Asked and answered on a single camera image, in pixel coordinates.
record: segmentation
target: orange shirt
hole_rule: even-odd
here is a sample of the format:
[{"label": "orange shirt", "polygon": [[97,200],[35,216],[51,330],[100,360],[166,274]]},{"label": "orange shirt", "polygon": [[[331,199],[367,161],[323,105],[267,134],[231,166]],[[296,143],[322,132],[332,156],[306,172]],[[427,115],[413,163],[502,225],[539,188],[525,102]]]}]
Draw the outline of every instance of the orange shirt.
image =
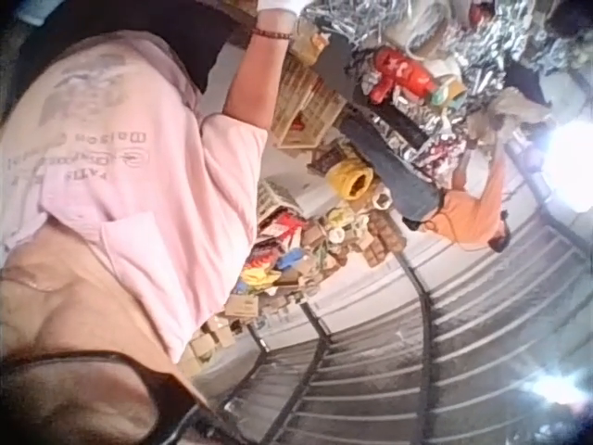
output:
[{"label": "orange shirt", "polygon": [[471,196],[465,190],[465,175],[453,174],[452,188],[445,194],[443,209],[423,224],[423,229],[435,232],[457,244],[486,245],[500,222],[504,160],[496,160],[482,197]]}]

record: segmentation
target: man in orange shirt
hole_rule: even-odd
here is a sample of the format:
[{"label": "man in orange shirt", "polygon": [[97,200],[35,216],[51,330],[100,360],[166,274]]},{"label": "man in orange shirt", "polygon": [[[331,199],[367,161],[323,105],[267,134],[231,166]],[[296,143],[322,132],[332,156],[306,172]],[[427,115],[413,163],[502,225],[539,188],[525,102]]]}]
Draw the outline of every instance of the man in orange shirt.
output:
[{"label": "man in orange shirt", "polygon": [[394,208],[409,229],[435,232],[455,244],[490,247],[497,253],[509,245],[507,212],[501,211],[503,144],[499,143],[495,150],[484,193],[476,198],[465,190],[470,150],[453,173],[451,189],[447,190],[411,172],[376,128],[360,115],[345,117],[339,129],[389,188]]},{"label": "man in orange shirt", "polygon": [[504,186],[503,151],[503,145],[497,144],[490,174],[479,198],[465,190],[471,156],[471,151],[466,151],[453,172],[451,189],[443,190],[442,208],[422,222],[421,230],[435,232],[453,243],[488,245],[495,252],[502,252],[511,242],[511,232],[505,221],[507,212],[500,210]]}]

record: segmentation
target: bracelet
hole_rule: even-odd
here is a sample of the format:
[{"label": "bracelet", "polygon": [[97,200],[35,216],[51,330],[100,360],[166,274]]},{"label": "bracelet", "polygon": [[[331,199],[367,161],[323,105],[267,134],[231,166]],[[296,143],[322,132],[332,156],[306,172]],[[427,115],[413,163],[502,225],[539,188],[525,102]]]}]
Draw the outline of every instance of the bracelet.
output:
[{"label": "bracelet", "polygon": [[292,38],[292,34],[289,34],[286,32],[265,31],[265,30],[261,30],[260,28],[253,28],[251,30],[251,33],[258,35],[260,37],[265,37],[267,39],[275,39],[275,40],[290,40]]}]

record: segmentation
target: jeans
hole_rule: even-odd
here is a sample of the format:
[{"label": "jeans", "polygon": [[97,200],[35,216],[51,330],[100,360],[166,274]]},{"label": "jeans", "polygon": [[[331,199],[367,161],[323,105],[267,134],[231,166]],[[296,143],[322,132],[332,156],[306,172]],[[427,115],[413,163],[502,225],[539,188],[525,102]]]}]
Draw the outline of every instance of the jeans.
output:
[{"label": "jeans", "polygon": [[439,209],[438,187],[411,172],[370,122],[347,116],[340,124],[340,131],[391,191],[394,207],[404,218],[422,221]]}]

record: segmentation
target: shirt pocket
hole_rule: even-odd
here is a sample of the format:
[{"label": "shirt pocket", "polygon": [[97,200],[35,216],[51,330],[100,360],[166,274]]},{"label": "shirt pocket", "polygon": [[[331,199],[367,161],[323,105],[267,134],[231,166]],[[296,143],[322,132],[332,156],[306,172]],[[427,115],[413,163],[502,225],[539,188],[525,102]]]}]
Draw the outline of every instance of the shirt pocket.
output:
[{"label": "shirt pocket", "polygon": [[152,212],[101,224],[101,244],[120,282],[141,301],[168,353],[178,361],[196,330],[173,261]]}]

